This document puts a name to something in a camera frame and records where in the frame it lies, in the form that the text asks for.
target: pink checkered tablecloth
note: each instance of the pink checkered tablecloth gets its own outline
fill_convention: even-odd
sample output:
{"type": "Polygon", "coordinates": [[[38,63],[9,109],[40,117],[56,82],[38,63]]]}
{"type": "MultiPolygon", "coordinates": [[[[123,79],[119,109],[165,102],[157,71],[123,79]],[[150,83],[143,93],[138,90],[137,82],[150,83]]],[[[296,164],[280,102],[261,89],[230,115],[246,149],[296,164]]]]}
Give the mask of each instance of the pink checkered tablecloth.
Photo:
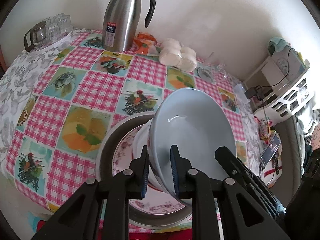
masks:
{"type": "MultiPolygon", "coordinates": [[[[101,31],[80,33],[35,84],[5,166],[25,196],[55,212],[87,177],[95,175],[98,149],[115,124],[131,114],[156,111],[181,87],[200,89],[223,108],[237,153],[245,158],[241,112],[228,79],[214,85],[196,72],[184,73],[154,57],[135,55],[135,47],[113,53],[100,44],[101,31]]],[[[130,232],[153,230],[130,225],[130,232]]]]}

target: white wall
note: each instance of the white wall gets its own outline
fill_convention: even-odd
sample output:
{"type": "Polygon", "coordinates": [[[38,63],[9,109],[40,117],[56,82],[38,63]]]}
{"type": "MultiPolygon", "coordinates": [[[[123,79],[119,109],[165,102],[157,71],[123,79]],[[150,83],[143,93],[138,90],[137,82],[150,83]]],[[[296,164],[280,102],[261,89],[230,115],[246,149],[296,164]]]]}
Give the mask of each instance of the white wall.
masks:
{"type": "MultiPolygon", "coordinates": [[[[7,64],[23,50],[25,32],[43,18],[63,12],[76,27],[101,29],[109,1],[20,0],[0,29],[7,64]]],[[[159,40],[176,38],[204,58],[215,51],[241,79],[264,60],[273,36],[284,37],[313,66],[320,62],[320,30],[300,0],[156,0],[145,29],[148,8],[148,0],[142,0],[138,31],[159,40]]]]}

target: floral plate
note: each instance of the floral plate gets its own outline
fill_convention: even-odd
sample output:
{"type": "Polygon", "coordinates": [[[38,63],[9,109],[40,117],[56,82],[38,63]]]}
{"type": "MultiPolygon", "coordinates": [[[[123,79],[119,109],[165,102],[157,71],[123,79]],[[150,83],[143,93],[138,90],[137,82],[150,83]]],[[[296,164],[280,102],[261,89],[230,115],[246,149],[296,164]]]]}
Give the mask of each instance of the floral plate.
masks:
{"type": "MultiPolygon", "coordinates": [[[[132,161],[132,143],[138,131],[142,128],[140,125],[128,132],[119,142],[112,159],[112,175],[116,175],[130,166],[132,161]]],[[[144,199],[129,199],[129,204],[144,213],[152,215],[165,215],[176,212],[184,207],[179,201],[171,195],[158,191],[148,185],[147,193],[144,199]]]]}

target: product label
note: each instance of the product label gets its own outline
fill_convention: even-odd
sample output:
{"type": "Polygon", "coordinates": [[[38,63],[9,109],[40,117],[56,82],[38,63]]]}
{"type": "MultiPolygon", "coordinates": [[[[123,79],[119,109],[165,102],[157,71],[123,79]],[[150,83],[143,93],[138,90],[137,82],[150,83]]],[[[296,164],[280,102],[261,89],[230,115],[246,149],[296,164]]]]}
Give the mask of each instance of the product label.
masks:
{"type": "Polygon", "coordinates": [[[106,45],[108,47],[113,47],[113,42],[115,40],[115,33],[116,33],[116,24],[108,22],[107,29],[106,29],[106,45]]]}

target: plastic-wrapped paper roll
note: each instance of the plastic-wrapped paper roll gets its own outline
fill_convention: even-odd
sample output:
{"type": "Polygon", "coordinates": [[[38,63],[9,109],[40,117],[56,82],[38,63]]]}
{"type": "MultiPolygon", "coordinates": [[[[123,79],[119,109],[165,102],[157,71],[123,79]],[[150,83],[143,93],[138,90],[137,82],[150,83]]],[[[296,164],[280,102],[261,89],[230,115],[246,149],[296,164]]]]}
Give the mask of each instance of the plastic-wrapped paper roll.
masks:
{"type": "Polygon", "coordinates": [[[166,47],[176,48],[177,50],[181,49],[180,42],[175,39],[171,39],[171,38],[167,38],[161,43],[162,49],[164,49],[166,47]]]}
{"type": "Polygon", "coordinates": [[[188,53],[181,54],[181,60],[178,63],[177,68],[185,72],[192,72],[196,69],[196,67],[197,67],[196,57],[188,53]]]}
{"type": "Polygon", "coordinates": [[[166,47],[159,54],[159,61],[166,66],[176,66],[181,60],[181,52],[174,47],[166,47]]]}
{"type": "Polygon", "coordinates": [[[193,49],[189,48],[189,47],[182,47],[181,48],[181,53],[187,53],[187,54],[190,54],[190,55],[192,55],[194,57],[197,57],[196,52],[193,49]]]}

